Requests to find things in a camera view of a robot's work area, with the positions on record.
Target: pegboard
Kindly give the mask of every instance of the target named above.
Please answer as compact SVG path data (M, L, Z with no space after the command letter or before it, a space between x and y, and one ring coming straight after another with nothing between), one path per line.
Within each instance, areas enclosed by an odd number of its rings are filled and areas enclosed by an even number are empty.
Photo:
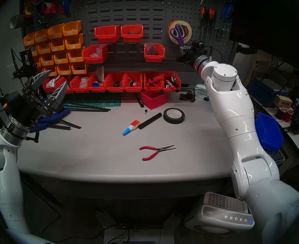
M192 37L185 44L191 46L193 40L200 38L199 23L201 20L201 8L213 7L217 9L216 28L223 28L225 31L219 39L216 38L217 30L213 30L211 45L220 50L223 54L223 62L227 63L230 59L233 41L230 41L229 31L231 23L224 23L219 19L220 12L224 6L224 0L72 0L71 17L60 15L62 0L47 0L58 5L57 12L50 21L50 26L81 20L84 35L84 46L98 44L94 37L94 28L105 25L126 25L142 24L144 36L140 43L124 43L123 38L116 43L108 44L108 58L103 64L147 64L144 58L144 43L161 43L165 47L165 59L160 66L165 64L165 70L175 70L176 57L181 56L180 48L168 37L167 27L173 20L183 20L188 22L192 28ZM26 33L32 32L33 26L26 28ZM203 39L206 39L207 28L204 30ZM212 28L208 28L209 38ZM213 59L221 62L220 54L213 52ZM182 66L182 71L193 72L190 66Z

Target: super glue tube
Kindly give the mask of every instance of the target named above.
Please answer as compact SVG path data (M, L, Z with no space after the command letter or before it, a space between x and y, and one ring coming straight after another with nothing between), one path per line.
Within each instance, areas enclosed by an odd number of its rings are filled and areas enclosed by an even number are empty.
M134 120L129 127L123 132L123 135L129 133L131 130L134 130L135 128L138 127L138 125L140 124L140 121L138 120Z

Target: blue bin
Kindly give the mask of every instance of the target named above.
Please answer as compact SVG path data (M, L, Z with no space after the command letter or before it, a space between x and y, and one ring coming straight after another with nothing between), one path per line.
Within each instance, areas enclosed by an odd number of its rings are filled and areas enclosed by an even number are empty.
M277 121L270 116L258 112L255 126L261 146L265 149L277 152L284 142Z

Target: purple scissors handle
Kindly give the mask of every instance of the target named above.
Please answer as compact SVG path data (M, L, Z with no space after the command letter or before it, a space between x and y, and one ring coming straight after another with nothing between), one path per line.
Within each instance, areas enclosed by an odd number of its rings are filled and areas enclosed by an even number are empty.
M184 44L185 32L180 24L176 24L175 28L171 28L170 34L178 41L180 46Z

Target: gray table top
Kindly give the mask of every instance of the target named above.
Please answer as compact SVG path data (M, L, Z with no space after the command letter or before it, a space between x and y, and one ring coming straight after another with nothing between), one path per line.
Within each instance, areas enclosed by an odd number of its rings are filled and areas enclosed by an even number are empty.
M168 102L154 110L141 108L134 94L124 94L121 107L111 107L108 113L70 112L64 119L82 128L47 128L40 131L39 143L24 141L18 150L18 169L101 183L180 182L230 176L231 147L211 103L200 98L194 103L180 101L178 96L170 93ZM171 107L185 113L183 123L170 124L161 117L142 130L122 135L135 119L144 122ZM141 146L173 144L176 149L142 161L154 151L139 150Z

